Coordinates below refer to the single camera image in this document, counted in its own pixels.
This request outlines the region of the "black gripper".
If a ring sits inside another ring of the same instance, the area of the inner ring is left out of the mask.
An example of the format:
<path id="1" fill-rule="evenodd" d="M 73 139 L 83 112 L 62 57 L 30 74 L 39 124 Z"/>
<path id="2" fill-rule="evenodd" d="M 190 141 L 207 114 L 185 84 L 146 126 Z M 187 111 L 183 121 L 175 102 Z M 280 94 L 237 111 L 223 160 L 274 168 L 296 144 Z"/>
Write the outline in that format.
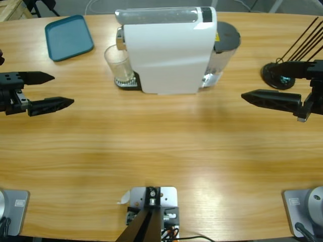
<path id="1" fill-rule="evenodd" d="M 284 77 L 311 79 L 311 93 L 304 102 L 301 101 L 300 94 L 264 89 L 243 93 L 241 97 L 257 107 L 290 112 L 300 122 L 307 121 L 311 113 L 322 114 L 322 60 L 284 62 L 272 67 L 272 72 Z"/>
<path id="2" fill-rule="evenodd" d="M 29 116 L 37 116 L 56 112 L 73 104 L 74 99 L 65 97 L 29 102 L 21 90 L 24 85 L 39 85 L 53 79 L 54 76 L 40 71 L 1 73 L 1 112 L 11 115 L 28 110 Z"/>

